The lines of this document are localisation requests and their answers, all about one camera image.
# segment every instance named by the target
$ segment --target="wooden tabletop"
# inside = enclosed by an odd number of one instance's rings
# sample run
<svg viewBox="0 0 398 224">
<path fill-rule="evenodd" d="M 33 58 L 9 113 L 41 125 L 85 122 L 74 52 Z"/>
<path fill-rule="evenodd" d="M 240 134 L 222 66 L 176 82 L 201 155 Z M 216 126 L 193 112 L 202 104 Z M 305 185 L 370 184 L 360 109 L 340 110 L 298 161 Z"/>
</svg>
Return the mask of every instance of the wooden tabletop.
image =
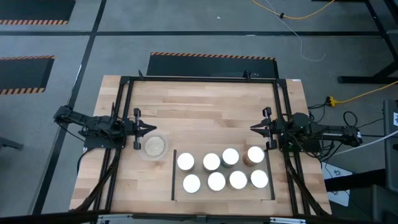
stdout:
<svg viewBox="0 0 398 224">
<path fill-rule="evenodd" d="M 110 114 L 112 102 L 116 100 L 119 81 L 120 76 L 104 76 L 95 116 Z M 287 80 L 287 87 L 292 112 L 308 113 L 301 81 Z M 282 89 L 279 92 L 280 96 L 283 96 Z M 125 97 L 126 91 L 123 93 L 122 102 Z M 249 189 L 232 192 L 227 187 L 223 192 L 210 192 L 205 184 L 206 177 L 201 173 L 201 160 L 207 152 L 214 152 L 220 156 L 224 149 L 233 147 L 239 151 L 241 157 L 251 146 L 264 149 L 267 139 L 250 131 L 249 127 L 263 119 L 261 111 L 266 106 L 273 109 L 271 118 L 276 119 L 273 87 L 266 83 L 134 82 L 130 116 L 132 109 L 138 107 L 142 111 L 141 120 L 157 126 L 157 130 L 148 135 L 163 135 L 169 146 L 160 160 L 149 161 L 141 156 L 142 151 L 133 149 L 134 138 L 128 138 L 121 154 L 111 211 L 292 215 L 285 165 L 279 150 L 269 151 L 274 200 L 271 199 L 269 187 L 254 190 L 255 192 Z M 178 153 L 190 152 L 194 155 L 196 166 L 193 172 L 200 174 L 202 184 L 200 194 L 187 195 L 180 186 L 186 174 L 177 168 L 176 200 L 173 201 L 171 190 L 174 149 Z M 94 149 L 82 159 L 70 208 L 79 206 L 98 182 L 103 155 L 104 149 Z M 319 161 L 306 154 L 300 156 L 307 188 L 322 208 L 331 213 Z M 259 169 L 266 167 L 265 165 L 259 164 Z M 104 208 L 107 189 L 106 185 L 101 208 Z M 296 186 L 298 208 L 302 212 L 299 192 Z M 253 194 L 260 194 L 262 200 L 253 197 Z"/>
</svg>

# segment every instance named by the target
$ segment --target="black panel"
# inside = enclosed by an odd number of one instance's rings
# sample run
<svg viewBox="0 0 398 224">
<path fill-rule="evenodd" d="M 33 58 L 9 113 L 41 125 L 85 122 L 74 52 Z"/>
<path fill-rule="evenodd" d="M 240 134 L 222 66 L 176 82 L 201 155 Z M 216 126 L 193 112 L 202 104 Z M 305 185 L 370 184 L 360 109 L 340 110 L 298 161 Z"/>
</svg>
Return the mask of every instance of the black panel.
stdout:
<svg viewBox="0 0 398 224">
<path fill-rule="evenodd" d="M 75 0 L 0 0 L 0 20 L 68 21 Z"/>
<path fill-rule="evenodd" d="M 2 90 L 45 88 L 53 62 L 53 58 L 0 60 L 0 94 Z"/>
<path fill-rule="evenodd" d="M 147 75 L 190 77 L 242 77 L 245 70 L 259 74 L 254 78 L 278 78 L 276 61 L 272 59 L 153 55 Z"/>
</svg>

